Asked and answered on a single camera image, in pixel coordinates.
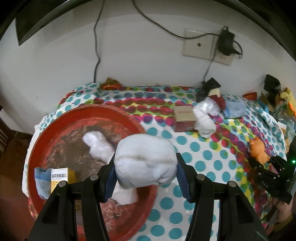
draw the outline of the black charger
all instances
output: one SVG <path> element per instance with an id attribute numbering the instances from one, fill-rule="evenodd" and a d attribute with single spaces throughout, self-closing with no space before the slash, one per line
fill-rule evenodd
<path id="1" fill-rule="evenodd" d="M 218 51 L 226 56 L 229 56 L 231 54 L 240 55 L 240 52 L 238 52 L 233 47 L 234 34 L 229 32 L 228 30 L 229 28 L 225 26 L 220 34 L 220 37 L 218 39 Z"/>

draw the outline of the polka dot tablecloth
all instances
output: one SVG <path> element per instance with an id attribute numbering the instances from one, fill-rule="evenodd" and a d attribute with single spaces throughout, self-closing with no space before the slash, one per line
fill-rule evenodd
<path id="1" fill-rule="evenodd" d="M 35 127 L 23 174 L 23 191 L 27 190 L 27 167 L 30 151 L 38 135 L 62 113 L 86 104 L 109 104 L 125 110 L 136 118 L 149 135 L 169 139 L 189 165 L 212 181 L 226 183 L 236 181 L 254 207 L 258 217 L 266 213 L 268 194 L 248 180 L 250 165 L 247 161 L 248 142 L 258 136 L 269 155 L 285 158 L 284 137 L 275 119 L 265 113 L 255 101 L 224 94 L 229 101 L 242 100 L 247 108 L 246 116 L 224 119 L 222 115 L 211 116 L 217 132 L 209 139 L 197 132 L 175 133 L 173 130 L 173 106 L 196 105 L 198 90 L 178 86 L 123 87 L 119 91 L 101 91 L 97 84 L 86 84 L 73 89 L 61 100 L 56 110 L 45 116 Z M 192 218 L 194 204 L 183 197 L 177 179 L 158 188 L 157 198 L 151 213 L 132 241 L 185 240 Z M 219 201 L 215 201 L 211 241 L 217 239 Z"/>

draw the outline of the brown floor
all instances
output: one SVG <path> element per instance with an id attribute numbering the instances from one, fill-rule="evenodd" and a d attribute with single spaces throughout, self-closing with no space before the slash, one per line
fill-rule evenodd
<path id="1" fill-rule="evenodd" d="M 0 241 L 24 241 L 34 223 L 21 187 L 29 139 L 12 138 L 0 160 Z"/>

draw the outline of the metal screw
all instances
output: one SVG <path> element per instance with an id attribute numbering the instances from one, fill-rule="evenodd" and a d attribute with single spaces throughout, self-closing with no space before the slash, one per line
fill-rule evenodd
<path id="1" fill-rule="evenodd" d="M 233 188 L 236 187 L 236 185 L 237 185 L 234 181 L 230 181 L 228 184 L 229 184 L 229 186 L 231 186 Z"/>
<path id="2" fill-rule="evenodd" d="M 60 181 L 60 182 L 59 182 L 59 187 L 62 188 L 62 187 L 65 186 L 65 185 L 66 185 L 66 182 L 65 182 L 65 181 Z"/>
<path id="3" fill-rule="evenodd" d="M 93 174 L 89 178 L 90 178 L 90 180 L 94 181 L 94 180 L 97 180 L 99 177 L 97 174 Z"/>
<path id="4" fill-rule="evenodd" d="M 201 181 L 205 179 L 205 176 L 203 174 L 198 174 L 196 177 L 198 180 L 201 180 Z"/>

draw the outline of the orange plush toy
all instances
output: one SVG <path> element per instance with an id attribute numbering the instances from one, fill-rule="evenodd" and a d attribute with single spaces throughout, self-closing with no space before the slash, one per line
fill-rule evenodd
<path id="1" fill-rule="evenodd" d="M 256 159 L 256 161 L 262 165 L 269 161 L 270 156 L 265 153 L 264 143 L 259 139 L 259 137 L 255 137 L 253 140 L 250 140 L 250 145 L 250 154 Z"/>

